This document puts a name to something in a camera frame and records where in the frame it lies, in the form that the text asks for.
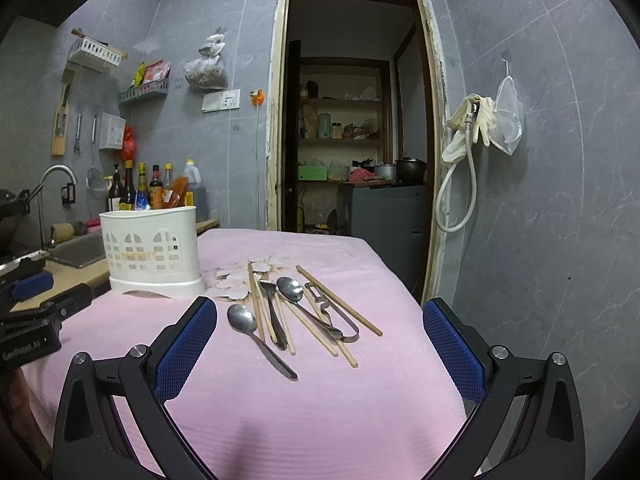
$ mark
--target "light switch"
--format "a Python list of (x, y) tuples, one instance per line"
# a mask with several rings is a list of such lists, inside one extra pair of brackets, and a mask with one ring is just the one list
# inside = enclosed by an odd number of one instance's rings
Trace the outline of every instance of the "light switch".
[(222, 94), (223, 92), (211, 92), (209, 94), (205, 94), (204, 99), (202, 100), (202, 111), (215, 112), (220, 110), (220, 107), (222, 106)]
[(232, 108), (240, 107), (240, 91), (239, 90), (227, 90), (222, 92), (222, 110), (231, 110)]

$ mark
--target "wooden chopstick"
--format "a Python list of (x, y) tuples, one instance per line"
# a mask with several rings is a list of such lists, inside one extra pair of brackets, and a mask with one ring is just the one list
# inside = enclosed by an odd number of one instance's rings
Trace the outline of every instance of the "wooden chopstick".
[(370, 322), (366, 317), (364, 317), (357, 310), (350, 307), (344, 300), (340, 298), (340, 296), (332, 292), (330, 288), (320, 283), (316, 278), (314, 278), (311, 274), (306, 272), (306, 270), (300, 267), (299, 265), (296, 265), (296, 270), (300, 274), (302, 274), (306, 279), (308, 279), (310, 282), (314, 283), (317, 288), (322, 290), (331, 300), (335, 301), (335, 303), (337, 303), (338, 306), (341, 306), (344, 310), (346, 310), (349, 314), (351, 314), (355, 319), (361, 322), (374, 334), (382, 336), (382, 330), (380, 330), (377, 326), (375, 326), (372, 322)]
[[(306, 288), (306, 286), (302, 287), (302, 292), (304, 293), (306, 300), (311, 304), (311, 307), (313, 308), (313, 310), (316, 311), (316, 316), (318, 316), (320, 319), (323, 319), (325, 322), (329, 323), (328, 316), (325, 316), (322, 313), (322, 311), (320, 310), (320, 307), (316, 303), (316, 300), (311, 295), (311, 292), (309, 292), (309, 290), (308, 290), (308, 288)], [(340, 349), (340, 352), (342, 352), (342, 354), (347, 358), (347, 361), (349, 362), (349, 364), (353, 368), (357, 368), (358, 367), (358, 362), (353, 357), (351, 352), (349, 352), (347, 350), (347, 347), (344, 345), (344, 343), (342, 341), (340, 341), (339, 339), (335, 343), (338, 345), (338, 348)]]
[(284, 308), (282, 307), (282, 300), (280, 296), (276, 293), (273, 297), (274, 306), (278, 314), (278, 319), (280, 320), (280, 324), (282, 325), (282, 329), (284, 330), (284, 335), (287, 337), (287, 348), (289, 348), (289, 353), (291, 355), (296, 354), (296, 347), (293, 346), (293, 339), (291, 338), (291, 334), (289, 332), (289, 325), (287, 324), (287, 318), (284, 315)]
[(249, 287), (251, 288), (251, 299), (254, 302), (254, 314), (255, 319), (258, 322), (258, 339), (264, 343), (264, 327), (262, 326), (262, 309), (260, 308), (260, 298), (258, 298), (258, 291), (255, 289), (254, 280), (254, 266), (251, 262), (246, 266), (249, 271)]
[(252, 279), (255, 282), (255, 290), (258, 291), (258, 301), (260, 302), (260, 306), (262, 307), (262, 313), (264, 314), (264, 320), (267, 323), (267, 329), (269, 330), (269, 336), (271, 337), (271, 341), (273, 341), (274, 343), (278, 342), (278, 339), (276, 338), (276, 333), (275, 330), (273, 329), (273, 325), (271, 323), (271, 313), (269, 312), (269, 307), (267, 304), (267, 300), (264, 297), (264, 294), (262, 293), (262, 287), (260, 286), (260, 283), (258, 283), (258, 278), (255, 277), (255, 274), (252, 274)]
[(293, 315), (300, 320), (300, 323), (306, 326), (309, 332), (311, 332), (314, 337), (322, 343), (322, 346), (324, 346), (332, 356), (338, 357), (338, 352), (336, 351), (336, 349), (329, 344), (329, 342), (322, 336), (320, 331), (315, 326), (313, 326), (313, 324), (304, 316), (304, 314), (299, 312), (297, 307), (290, 304), (289, 301), (284, 301), (284, 303), (289, 307), (289, 310), (293, 312)]

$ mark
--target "orange plug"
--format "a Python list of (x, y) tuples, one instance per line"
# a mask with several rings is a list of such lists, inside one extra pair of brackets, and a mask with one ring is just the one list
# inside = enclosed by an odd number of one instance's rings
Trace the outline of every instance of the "orange plug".
[(264, 92), (262, 89), (251, 90), (250, 96), (254, 106), (259, 106), (264, 102)]

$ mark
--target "wooden door frame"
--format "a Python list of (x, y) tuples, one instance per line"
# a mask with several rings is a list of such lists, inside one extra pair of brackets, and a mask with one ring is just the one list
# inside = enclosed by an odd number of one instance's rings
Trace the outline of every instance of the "wooden door frame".
[[(440, 43), (438, 25), (430, 0), (374, 0), (380, 2), (408, 5), (415, 9), (417, 25), (421, 25), (420, 54), (425, 81), (425, 101), (428, 115), (427, 146), (432, 155), (428, 157), (430, 178), (428, 189), (431, 191), (431, 212), (435, 208), (437, 194), (436, 184), (443, 178), (443, 165), (440, 161), (441, 145), (446, 140), (444, 127), (446, 112), (444, 99), (444, 53)], [(277, 0), (274, 18), (273, 37), (271, 41), (271, 62), (268, 87), (268, 119), (267, 119), (267, 174), (266, 174), (266, 226), (269, 230), (282, 230), (280, 212), (282, 210), (282, 180), (280, 168), (282, 161), (282, 117), (285, 110), (284, 102), (284, 56), (287, 43), (287, 19), (290, 0)], [(444, 235), (437, 229), (430, 215), (430, 238), (427, 255), (426, 275), (422, 288), (422, 301), (433, 297), (438, 289), (440, 270), (444, 256)]]

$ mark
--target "blue gripper pad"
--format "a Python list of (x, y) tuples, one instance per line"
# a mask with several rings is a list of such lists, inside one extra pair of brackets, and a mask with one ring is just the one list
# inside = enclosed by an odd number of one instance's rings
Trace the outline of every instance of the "blue gripper pad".
[(178, 396), (218, 320), (216, 305), (207, 298), (191, 317), (156, 367), (154, 395), (159, 402)]
[(433, 300), (424, 305), (424, 331), (464, 399), (479, 404), (484, 397), (484, 374), (480, 361)]

